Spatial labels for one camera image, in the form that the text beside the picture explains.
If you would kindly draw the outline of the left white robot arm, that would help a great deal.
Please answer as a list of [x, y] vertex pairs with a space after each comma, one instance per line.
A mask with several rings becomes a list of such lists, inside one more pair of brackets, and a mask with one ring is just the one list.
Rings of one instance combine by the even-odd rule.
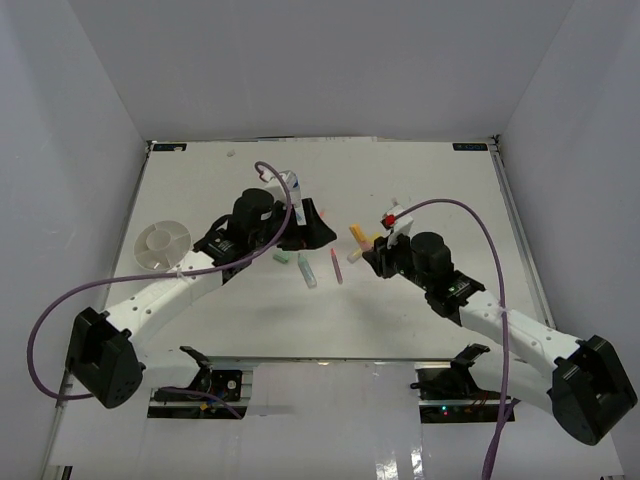
[[75, 318], [65, 367], [99, 403], [116, 408], [159, 373], [158, 387], [179, 388], [199, 399], [211, 374], [182, 350], [177, 359], [153, 362], [144, 346], [193, 302], [246, 269], [258, 252], [321, 249], [337, 238], [310, 198], [295, 208], [280, 189], [250, 188], [230, 213], [216, 220], [176, 266], [132, 297], [102, 312], [88, 307]]

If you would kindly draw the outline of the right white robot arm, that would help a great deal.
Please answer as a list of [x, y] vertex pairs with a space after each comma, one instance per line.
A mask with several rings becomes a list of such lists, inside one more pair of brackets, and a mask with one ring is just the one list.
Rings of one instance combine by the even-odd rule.
[[554, 330], [500, 305], [480, 282], [456, 269], [443, 238], [432, 232], [378, 238], [364, 260], [383, 279], [396, 275], [423, 291], [439, 316], [500, 345], [473, 344], [451, 363], [453, 390], [472, 399], [504, 391], [552, 415], [579, 442], [593, 446], [638, 403], [613, 345]]

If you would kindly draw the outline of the green marker cap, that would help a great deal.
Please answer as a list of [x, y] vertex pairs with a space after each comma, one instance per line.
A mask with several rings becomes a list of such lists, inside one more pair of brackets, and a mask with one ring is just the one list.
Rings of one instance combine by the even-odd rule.
[[272, 258], [282, 264], [287, 264], [290, 261], [290, 253], [289, 252], [282, 252], [282, 251], [276, 251]]

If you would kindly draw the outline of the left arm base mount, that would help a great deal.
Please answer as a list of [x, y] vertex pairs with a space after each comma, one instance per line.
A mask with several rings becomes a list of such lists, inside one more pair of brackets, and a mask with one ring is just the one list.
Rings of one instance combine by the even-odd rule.
[[216, 368], [201, 352], [189, 346], [188, 355], [198, 371], [186, 387], [169, 386], [151, 396], [148, 418], [181, 420], [241, 420], [251, 395], [249, 372], [237, 368]]

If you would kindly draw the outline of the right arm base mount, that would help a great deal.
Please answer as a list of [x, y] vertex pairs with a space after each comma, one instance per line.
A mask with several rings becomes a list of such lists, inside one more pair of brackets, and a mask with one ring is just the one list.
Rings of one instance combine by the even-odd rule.
[[500, 386], [484, 390], [472, 378], [471, 369], [488, 360], [490, 349], [466, 346], [441, 366], [417, 364], [410, 384], [419, 397], [420, 420], [427, 424], [495, 423], [498, 420]]

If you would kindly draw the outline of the green marker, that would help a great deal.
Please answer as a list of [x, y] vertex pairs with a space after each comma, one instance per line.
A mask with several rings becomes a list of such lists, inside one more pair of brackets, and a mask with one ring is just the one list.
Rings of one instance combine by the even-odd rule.
[[307, 258], [301, 253], [299, 252], [297, 255], [297, 265], [298, 268], [301, 272], [301, 275], [304, 279], [304, 282], [306, 284], [306, 286], [309, 289], [314, 289], [317, 287], [317, 279], [315, 277], [315, 274], [311, 268], [311, 265], [309, 264]]

